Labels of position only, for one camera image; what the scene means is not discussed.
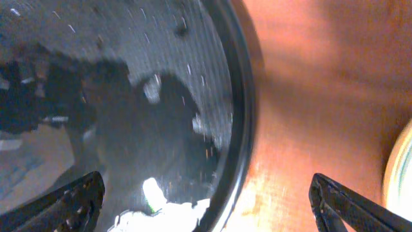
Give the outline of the yellow plate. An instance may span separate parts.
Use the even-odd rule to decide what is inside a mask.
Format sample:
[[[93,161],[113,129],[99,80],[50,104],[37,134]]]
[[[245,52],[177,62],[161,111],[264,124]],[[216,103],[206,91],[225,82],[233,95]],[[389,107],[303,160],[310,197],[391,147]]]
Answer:
[[[382,183],[384,207],[411,221],[411,121],[391,150]]]

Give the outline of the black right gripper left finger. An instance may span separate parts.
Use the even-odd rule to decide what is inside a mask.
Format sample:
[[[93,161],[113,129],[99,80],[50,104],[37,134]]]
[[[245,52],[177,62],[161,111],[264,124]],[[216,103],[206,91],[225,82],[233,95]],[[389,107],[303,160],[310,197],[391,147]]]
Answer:
[[[93,231],[104,194],[102,175],[92,171],[1,215],[1,231]]]

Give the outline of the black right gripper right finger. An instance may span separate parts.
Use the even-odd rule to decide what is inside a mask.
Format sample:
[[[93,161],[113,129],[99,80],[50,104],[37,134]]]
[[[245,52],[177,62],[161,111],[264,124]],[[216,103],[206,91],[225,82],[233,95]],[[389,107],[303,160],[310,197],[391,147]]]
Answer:
[[[320,232],[411,231],[411,222],[390,212],[335,180],[316,173],[309,189],[309,200]]]

